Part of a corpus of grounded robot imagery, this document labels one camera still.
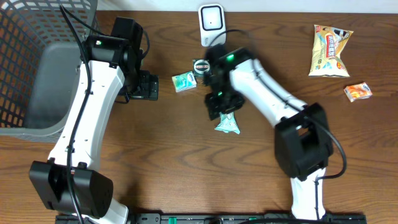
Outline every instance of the gray basket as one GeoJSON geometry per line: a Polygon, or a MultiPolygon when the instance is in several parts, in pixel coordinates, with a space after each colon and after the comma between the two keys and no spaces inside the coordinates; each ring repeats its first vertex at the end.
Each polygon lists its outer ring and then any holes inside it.
{"type": "Polygon", "coordinates": [[[81,62],[59,3],[97,27],[97,0],[0,0],[0,135],[56,142],[65,126],[81,62]]]}

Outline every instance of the green tape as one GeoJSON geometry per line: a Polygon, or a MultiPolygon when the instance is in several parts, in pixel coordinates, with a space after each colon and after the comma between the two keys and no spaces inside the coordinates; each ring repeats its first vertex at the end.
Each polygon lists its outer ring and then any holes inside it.
{"type": "Polygon", "coordinates": [[[177,218],[170,217],[169,218],[169,224],[177,224],[177,218]]]}

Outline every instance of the wooden table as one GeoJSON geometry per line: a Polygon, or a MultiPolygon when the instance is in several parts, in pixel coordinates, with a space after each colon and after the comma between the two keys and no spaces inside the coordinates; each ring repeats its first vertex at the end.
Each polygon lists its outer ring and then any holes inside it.
{"type": "MultiPolygon", "coordinates": [[[[98,12],[109,33],[116,16],[133,17],[150,37],[144,69],[158,74],[158,101],[114,105],[100,172],[114,197],[165,213],[264,213],[290,210],[290,180],[274,158],[274,132],[247,102],[236,112],[241,134],[215,131],[203,102],[208,87],[176,93],[171,77],[202,58],[196,12],[98,12]]],[[[396,223],[398,210],[398,17],[372,14],[226,13],[228,28],[250,30],[264,68],[289,92],[319,102],[348,157],[346,174],[324,183],[333,213],[366,214],[368,223],[396,223]],[[353,30],[342,54],[351,78],[309,78],[313,25],[353,30]],[[367,82],[374,96],[350,103],[346,85],[367,82]]],[[[246,39],[228,36],[244,45],[246,39]]],[[[53,144],[1,137],[0,223],[53,223],[28,178],[33,160],[53,144]]],[[[341,169],[339,153],[327,174],[341,169]]]]}

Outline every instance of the green light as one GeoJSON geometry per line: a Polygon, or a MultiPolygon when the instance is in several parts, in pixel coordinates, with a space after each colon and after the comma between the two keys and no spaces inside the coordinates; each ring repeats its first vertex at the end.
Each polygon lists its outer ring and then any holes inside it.
{"type": "Polygon", "coordinates": [[[226,60],[232,62],[234,60],[234,55],[229,55],[226,57],[226,60]]]}

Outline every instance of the yellow snack package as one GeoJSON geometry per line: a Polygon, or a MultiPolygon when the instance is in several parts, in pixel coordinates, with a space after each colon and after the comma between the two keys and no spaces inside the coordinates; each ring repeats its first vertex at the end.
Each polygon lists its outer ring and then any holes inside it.
{"type": "Polygon", "coordinates": [[[357,85],[347,86],[344,89],[344,92],[346,93],[350,102],[353,102],[357,99],[366,99],[372,96],[372,91],[365,82],[357,85]]]}
{"type": "Polygon", "coordinates": [[[315,26],[312,49],[311,77],[349,77],[340,54],[353,31],[315,26]]]}

